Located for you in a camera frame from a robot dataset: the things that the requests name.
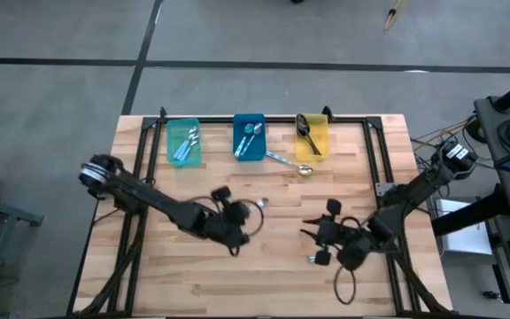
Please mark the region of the white box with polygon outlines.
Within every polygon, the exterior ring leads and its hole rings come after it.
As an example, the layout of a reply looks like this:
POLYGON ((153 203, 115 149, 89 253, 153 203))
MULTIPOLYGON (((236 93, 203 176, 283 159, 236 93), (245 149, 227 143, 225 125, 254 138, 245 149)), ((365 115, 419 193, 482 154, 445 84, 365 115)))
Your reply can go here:
MULTIPOLYGON (((468 203, 449 199, 437 199, 435 205, 437 216, 443 217, 468 206, 468 203)), ((484 222, 479 222, 465 229, 443 235, 440 237, 440 243, 442 255, 446 253, 468 253, 492 256, 487 227, 484 222)))

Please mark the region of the yellow translucent plastic bin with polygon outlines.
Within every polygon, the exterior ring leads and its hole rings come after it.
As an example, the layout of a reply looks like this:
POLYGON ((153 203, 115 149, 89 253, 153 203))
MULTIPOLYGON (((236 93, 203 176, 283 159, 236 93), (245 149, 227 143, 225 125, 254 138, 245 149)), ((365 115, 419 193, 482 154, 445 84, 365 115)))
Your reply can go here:
POLYGON ((319 162, 329 156, 328 117, 325 114, 302 113, 310 127, 310 136, 321 152, 321 156, 313 154, 313 150, 307 141, 298 135, 296 130, 295 153, 301 161, 319 162))

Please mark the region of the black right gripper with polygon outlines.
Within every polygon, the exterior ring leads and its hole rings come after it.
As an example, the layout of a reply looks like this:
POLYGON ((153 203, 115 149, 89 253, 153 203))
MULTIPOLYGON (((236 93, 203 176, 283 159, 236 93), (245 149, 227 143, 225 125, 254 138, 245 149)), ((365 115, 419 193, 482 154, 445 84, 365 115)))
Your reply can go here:
POLYGON ((323 214, 315 219, 303 220, 302 223, 318 225, 317 234, 308 230, 300 232, 315 240, 321 249, 315 254, 314 262, 318 265, 328 266, 331 261, 329 246, 340 245, 337 260, 343 267, 360 267, 364 261, 364 250, 359 246, 364 239, 356 228, 344 226, 344 220, 336 221, 340 215, 342 204, 333 198, 329 198, 326 205, 328 214, 323 214))

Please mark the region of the grey workbench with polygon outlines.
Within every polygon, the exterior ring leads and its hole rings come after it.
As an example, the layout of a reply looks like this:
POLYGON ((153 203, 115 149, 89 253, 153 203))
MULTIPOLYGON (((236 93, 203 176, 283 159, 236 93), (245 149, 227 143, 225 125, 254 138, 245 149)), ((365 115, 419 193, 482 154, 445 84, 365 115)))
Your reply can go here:
MULTIPOLYGON (((509 155, 508 150, 500 144, 498 127, 510 120, 510 91, 501 97, 477 99, 474 106, 491 158, 497 164, 509 155)), ((492 219, 498 230, 496 244, 504 250, 510 268, 510 172, 499 170, 498 177, 501 186, 491 195, 435 219, 432 226, 438 237, 492 219)))

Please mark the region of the blue plastic bin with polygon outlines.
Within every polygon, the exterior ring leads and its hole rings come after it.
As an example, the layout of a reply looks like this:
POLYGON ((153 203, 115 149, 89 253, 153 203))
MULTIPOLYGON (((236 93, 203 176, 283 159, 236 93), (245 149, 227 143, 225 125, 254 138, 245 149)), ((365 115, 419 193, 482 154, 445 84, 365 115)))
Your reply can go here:
MULTIPOLYGON (((233 132, 233 142, 232 142, 232 153, 234 155, 234 152, 241 142, 244 132, 243 129, 248 123, 252 123, 254 126, 256 123, 262 122, 263 127, 262 131, 259 135, 257 135, 249 148, 247 149, 247 152, 239 157, 235 157, 238 161, 261 161, 266 155, 267 151, 267 140, 266 140, 266 118, 262 113, 237 113, 233 117, 233 126, 232 126, 232 132, 233 132)), ((243 148, 247 144, 247 142, 250 140, 252 136, 252 133, 249 134, 244 142, 243 148)))

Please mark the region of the teal translucent plastic bin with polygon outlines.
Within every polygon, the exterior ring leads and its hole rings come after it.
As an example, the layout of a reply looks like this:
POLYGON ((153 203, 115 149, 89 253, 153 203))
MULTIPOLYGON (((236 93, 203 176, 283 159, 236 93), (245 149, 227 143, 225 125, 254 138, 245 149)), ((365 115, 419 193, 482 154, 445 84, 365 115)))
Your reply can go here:
POLYGON ((166 124, 166 159, 174 167, 195 167, 202 162, 201 131, 199 120, 197 118, 186 118, 180 120, 170 120, 166 124), (198 127, 199 140, 195 144, 187 159, 179 161, 173 158, 174 153, 187 139, 189 130, 192 127, 198 127))

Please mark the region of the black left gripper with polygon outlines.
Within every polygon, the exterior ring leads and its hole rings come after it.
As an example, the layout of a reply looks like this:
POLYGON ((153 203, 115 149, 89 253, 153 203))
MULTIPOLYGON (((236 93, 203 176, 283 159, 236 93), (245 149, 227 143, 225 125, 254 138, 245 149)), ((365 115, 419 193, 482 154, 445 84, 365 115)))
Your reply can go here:
POLYGON ((228 186, 211 192, 211 196, 194 197, 190 201, 205 210, 204 237, 226 246, 239 249, 250 242, 250 236, 242 231, 250 217, 250 209, 241 200, 230 200, 228 186))

